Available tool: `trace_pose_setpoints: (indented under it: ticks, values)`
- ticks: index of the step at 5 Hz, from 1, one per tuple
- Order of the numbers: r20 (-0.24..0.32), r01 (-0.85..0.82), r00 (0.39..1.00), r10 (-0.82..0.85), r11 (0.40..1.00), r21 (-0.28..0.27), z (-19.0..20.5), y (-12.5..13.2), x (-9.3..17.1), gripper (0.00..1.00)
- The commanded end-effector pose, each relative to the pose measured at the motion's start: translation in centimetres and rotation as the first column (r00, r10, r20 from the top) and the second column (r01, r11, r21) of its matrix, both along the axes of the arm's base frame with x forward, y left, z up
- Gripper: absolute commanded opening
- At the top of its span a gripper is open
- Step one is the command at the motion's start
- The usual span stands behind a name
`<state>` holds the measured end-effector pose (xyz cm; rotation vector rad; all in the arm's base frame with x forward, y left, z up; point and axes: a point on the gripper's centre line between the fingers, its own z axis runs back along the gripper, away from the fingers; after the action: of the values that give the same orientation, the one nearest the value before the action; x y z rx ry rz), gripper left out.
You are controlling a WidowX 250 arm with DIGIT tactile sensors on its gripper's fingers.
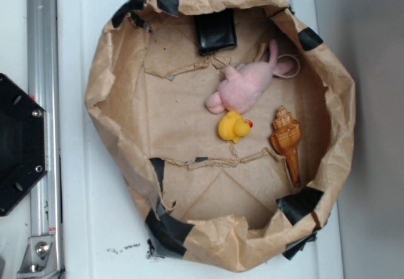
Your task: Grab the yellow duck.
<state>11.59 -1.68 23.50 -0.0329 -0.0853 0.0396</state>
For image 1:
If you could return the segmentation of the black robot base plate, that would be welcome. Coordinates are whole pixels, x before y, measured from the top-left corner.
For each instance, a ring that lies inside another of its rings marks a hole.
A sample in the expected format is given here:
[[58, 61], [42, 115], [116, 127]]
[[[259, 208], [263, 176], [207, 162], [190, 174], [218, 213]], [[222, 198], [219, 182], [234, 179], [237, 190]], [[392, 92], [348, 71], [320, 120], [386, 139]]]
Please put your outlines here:
[[1, 74], [1, 216], [47, 173], [45, 115], [34, 99]]

